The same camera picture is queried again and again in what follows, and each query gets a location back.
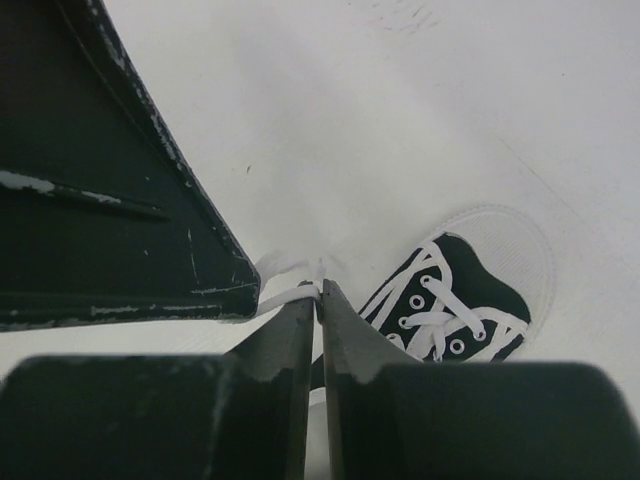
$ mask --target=chipped paint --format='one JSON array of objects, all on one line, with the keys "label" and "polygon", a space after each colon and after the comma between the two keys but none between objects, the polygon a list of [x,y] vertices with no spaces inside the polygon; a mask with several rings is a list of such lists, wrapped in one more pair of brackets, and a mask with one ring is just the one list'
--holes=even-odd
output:
[{"label": "chipped paint", "polygon": [[102,41],[104,42],[105,46],[107,47],[107,51],[109,52],[109,56],[111,57],[111,60],[113,60],[113,62],[116,65],[118,65],[118,67],[120,67],[120,70],[125,71],[126,60],[125,60],[124,56],[121,55],[121,53],[118,52],[118,50],[116,50],[116,47],[113,44],[113,42],[111,41],[111,39],[109,38],[109,36],[107,35],[107,32],[104,29],[104,26],[103,25],[99,25],[98,26],[98,30],[100,30],[100,36],[102,37]]},{"label": "chipped paint", "polygon": [[103,315],[107,313],[137,312],[138,310],[140,309],[135,307],[116,307],[116,308],[91,307],[91,316]]},{"label": "chipped paint", "polygon": [[101,193],[93,193],[93,192],[80,192],[80,193],[82,193],[82,195],[84,195],[85,197],[98,200],[100,203],[103,203],[103,202],[122,203],[122,200],[120,200],[119,198],[112,197],[111,195],[104,195]]},{"label": "chipped paint", "polygon": [[51,193],[56,186],[48,180],[42,180],[36,177],[20,175],[19,173],[0,171],[0,185],[10,188],[11,190],[22,190],[28,188],[38,193]]},{"label": "chipped paint", "polygon": [[[173,161],[176,161],[177,160],[176,152],[173,150],[173,146],[171,145],[170,140],[167,138],[167,135],[166,135],[164,129],[160,125],[160,114],[156,112],[153,115],[151,115],[151,121],[153,122],[153,126],[156,129],[156,132],[158,133],[158,136],[160,137],[160,141],[162,142],[162,145],[164,146],[165,150],[167,151],[167,154],[169,155],[169,158],[171,158],[171,160],[173,160]],[[178,170],[182,170],[182,164],[181,163],[179,163],[179,162],[176,163],[176,166],[178,167]]]},{"label": "chipped paint", "polygon": [[[219,308],[219,305],[210,305],[212,308]],[[184,317],[180,315],[146,315],[136,318],[137,322],[144,321],[162,321],[162,320],[182,320]],[[211,320],[211,314],[189,314],[191,320]],[[250,320],[249,318],[241,317],[237,314],[226,315],[224,319],[219,319],[222,323],[240,323]],[[80,320],[77,318],[69,318],[66,320],[51,320],[44,323],[30,323],[30,322],[14,322],[14,323],[0,323],[0,332],[20,332],[29,330],[44,330],[48,328],[57,327],[80,327],[80,326],[96,326],[107,324],[121,324],[122,318],[118,317],[102,317],[91,318],[86,320]]]},{"label": "chipped paint", "polygon": [[201,310],[203,308],[220,308],[220,305],[189,305],[189,306],[168,306],[162,307],[163,310],[179,311],[179,310]]},{"label": "chipped paint", "polygon": [[94,17],[97,17],[97,16],[98,16],[99,11],[98,11],[98,9],[93,5],[93,0],[87,0],[87,7],[89,7],[89,10],[91,11],[91,14],[92,14]]}]

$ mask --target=scratched paint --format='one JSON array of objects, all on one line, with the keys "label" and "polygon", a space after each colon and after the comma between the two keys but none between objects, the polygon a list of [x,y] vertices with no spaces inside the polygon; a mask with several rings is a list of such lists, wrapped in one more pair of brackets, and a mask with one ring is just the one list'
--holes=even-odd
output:
[{"label": "scratched paint", "polygon": [[250,285],[236,285],[235,287],[228,288],[205,288],[203,290],[191,290],[191,293],[197,293],[199,295],[205,295],[207,293],[219,293],[219,292],[228,292],[230,290],[238,290],[240,288],[253,288],[255,284]]},{"label": "scratched paint", "polygon": [[189,306],[168,306],[168,307],[162,307],[163,310],[169,310],[169,311],[180,311],[180,310],[199,310],[202,308],[219,308],[220,305],[189,305]]},{"label": "scratched paint", "polygon": [[198,272],[196,271],[196,261],[193,257],[193,242],[191,240],[191,230],[187,230],[187,237],[189,238],[189,252],[191,254],[191,268],[193,269],[193,277],[196,279],[196,283],[200,285],[200,279],[198,278]]},{"label": "scratched paint", "polygon": [[104,195],[101,193],[93,193],[93,192],[81,192],[85,197],[93,198],[100,203],[122,203],[122,200],[119,198],[112,197],[111,195]]},{"label": "scratched paint", "polygon": [[[210,308],[219,308],[219,305],[208,305]],[[145,312],[140,312],[140,316],[136,321],[162,321],[162,320],[182,320],[184,317],[180,315],[149,315]],[[193,320],[208,320],[211,319],[211,314],[198,314],[193,313],[189,315]],[[221,323],[243,323],[246,322],[246,318],[242,318],[235,314],[230,314],[224,320],[220,320]],[[58,327],[80,327],[85,325],[107,325],[107,324],[119,324],[122,323],[122,319],[118,317],[101,317],[83,320],[80,318],[66,318],[62,320],[50,320],[44,323],[27,323],[27,322],[13,322],[13,323],[0,323],[0,332],[19,332],[27,330],[45,330]]]},{"label": "scratched paint", "polygon": [[91,315],[103,315],[107,313],[125,313],[125,312],[137,312],[140,310],[135,307],[116,307],[116,308],[99,308],[99,307],[91,307]]}]

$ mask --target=sneaker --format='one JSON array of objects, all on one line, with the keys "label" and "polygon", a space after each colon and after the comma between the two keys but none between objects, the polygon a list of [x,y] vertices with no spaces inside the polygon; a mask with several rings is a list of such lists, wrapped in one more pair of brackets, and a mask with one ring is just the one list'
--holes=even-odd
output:
[{"label": "sneaker", "polygon": [[[499,361],[535,337],[554,286],[553,256],[538,228],[511,209],[481,207],[427,236],[360,315],[395,346],[425,362]],[[311,377],[314,412],[324,408],[322,357],[314,362]],[[315,427],[310,422],[309,432]],[[315,450],[323,451],[309,446],[308,455]]]}]

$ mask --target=eyelet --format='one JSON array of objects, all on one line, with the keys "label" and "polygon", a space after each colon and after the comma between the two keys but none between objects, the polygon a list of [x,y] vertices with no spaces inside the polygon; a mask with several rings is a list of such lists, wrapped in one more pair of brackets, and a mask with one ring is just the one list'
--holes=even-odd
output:
[{"label": "eyelet", "polygon": [[404,343],[402,342],[402,338],[397,333],[390,333],[387,335],[387,340],[389,340],[392,344],[398,347],[400,350],[404,350]]},{"label": "eyelet", "polygon": [[400,317],[398,319],[398,325],[404,330],[411,330],[413,327],[407,325],[407,320],[409,320],[407,317]]},{"label": "eyelet", "polygon": [[449,350],[451,350],[451,353],[453,353],[454,355],[460,355],[462,352],[464,352],[464,342],[458,338],[451,340],[451,343],[449,344]]},{"label": "eyelet", "polygon": [[421,310],[424,308],[424,298],[422,298],[420,295],[413,295],[410,299],[409,299],[409,305],[411,305],[411,308],[413,308],[414,310]]},{"label": "eyelet", "polygon": [[431,275],[423,275],[422,277],[420,277],[420,285],[422,285],[423,288],[427,288],[427,283],[429,283],[432,279],[433,277]]}]

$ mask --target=metal eyelet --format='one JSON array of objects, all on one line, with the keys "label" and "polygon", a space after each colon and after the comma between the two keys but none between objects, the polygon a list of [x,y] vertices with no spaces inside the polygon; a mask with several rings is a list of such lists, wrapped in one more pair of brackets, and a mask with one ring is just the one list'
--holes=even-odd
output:
[{"label": "metal eyelet", "polygon": [[413,327],[407,325],[407,320],[409,320],[407,317],[400,317],[398,319],[398,325],[404,330],[411,330]]},{"label": "metal eyelet", "polygon": [[478,335],[473,336],[478,342],[484,342],[487,339],[487,331],[482,330]]},{"label": "metal eyelet", "polygon": [[464,342],[457,338],[451,340],[451,343],[449,344],[449,350],[451,350],[451,353],[453,353],[454,355],[460,355],[462,352],[464,352]]},{"label": "metal eyelet", "polygon": [[431,280],[433,280],[433,277],[431,275],[423,275],[422,277],[420,277],[420,285],[422,285],[423,288],[427,288],[427,283],[429,283]]},{"label": "metal eyelet", "polygon": [[402,342],[402,338],[397,333],[390,333],[387,335],[387,340],[389,340],[392,344],[398,347],[400,350],[404,351],[404,343]]},{"label": "metal eyelet", "polygon": [[424,298],[422,298],[420,295],[413,295],[409,299],[409,305],[411,305],[411,308],[413,308],[414,310],[422,310],[424,308],[424,304]]}]

